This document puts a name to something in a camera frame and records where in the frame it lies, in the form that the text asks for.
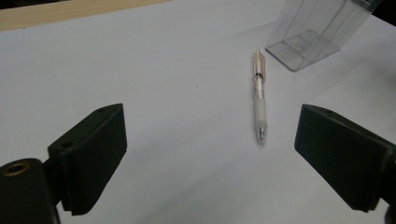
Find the wooden strip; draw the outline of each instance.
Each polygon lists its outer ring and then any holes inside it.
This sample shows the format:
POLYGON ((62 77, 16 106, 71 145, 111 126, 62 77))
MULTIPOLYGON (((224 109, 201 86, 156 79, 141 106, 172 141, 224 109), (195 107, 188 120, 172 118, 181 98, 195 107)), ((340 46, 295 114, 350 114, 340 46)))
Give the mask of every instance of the wooden strip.
POLYGON ((0 31, 67 21, 171 0, 70 0, 0 10, 0 31))

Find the white tabletop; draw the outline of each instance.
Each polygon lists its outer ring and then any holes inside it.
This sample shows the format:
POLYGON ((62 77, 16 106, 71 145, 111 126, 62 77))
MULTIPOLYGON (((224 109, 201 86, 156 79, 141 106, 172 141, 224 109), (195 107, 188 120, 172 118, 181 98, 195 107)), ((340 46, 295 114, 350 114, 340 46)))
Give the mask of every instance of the white tabletop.
POLYGON ((252 57, 285 1, 175 0, 0 33, 0 164, 124 104, 128 151, 91 212, 64 224, 383 223, 351 210, 294 150, 302 104, 396 143, 396 28, 370 17, 298 73, 267 59, 268 136, 254 130, 252 57))

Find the white table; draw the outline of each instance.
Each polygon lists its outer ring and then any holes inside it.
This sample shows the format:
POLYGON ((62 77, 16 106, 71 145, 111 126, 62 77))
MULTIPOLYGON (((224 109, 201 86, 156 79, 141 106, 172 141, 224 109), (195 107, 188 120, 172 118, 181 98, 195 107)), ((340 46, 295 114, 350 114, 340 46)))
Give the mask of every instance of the white table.
POLYGON ((252 56, 284 1, 175 0, 0 33, 0 164, 123 103, 128 152, 91 212, 64 224, 383 223, 351 210, 294 150, 302 104, 396 143, 396 29, 370 17, 291 73, 267 53, 268 138, 254 131, 252 56))

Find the bolt hole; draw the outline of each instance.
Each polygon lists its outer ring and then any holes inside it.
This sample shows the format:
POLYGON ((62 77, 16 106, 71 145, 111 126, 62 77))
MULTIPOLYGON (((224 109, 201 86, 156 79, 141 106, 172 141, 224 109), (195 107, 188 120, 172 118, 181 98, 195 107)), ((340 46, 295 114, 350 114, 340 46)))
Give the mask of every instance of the bolt hole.
POLYGON ((29 169, 29 163, 17 163, 9 166, 4 172, 4 176, 19 175, 29 169))
POLYGON ((64 147, 64 148, 68 148, 68 147, 71 147, 71 146, 73 146, 72 142, 65 142, 65 143, 62 144, 62 147, 64 147))

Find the clear plastic container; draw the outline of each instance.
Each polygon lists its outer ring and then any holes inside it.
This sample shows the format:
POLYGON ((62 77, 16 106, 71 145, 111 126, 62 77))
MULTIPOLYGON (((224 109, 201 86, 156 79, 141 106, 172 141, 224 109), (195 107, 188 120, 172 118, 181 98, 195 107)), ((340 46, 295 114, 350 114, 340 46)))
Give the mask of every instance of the clear plastic container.
POLYGON ((298 71, 338 51, 382 0, 288 0, 265 49, 298 71))

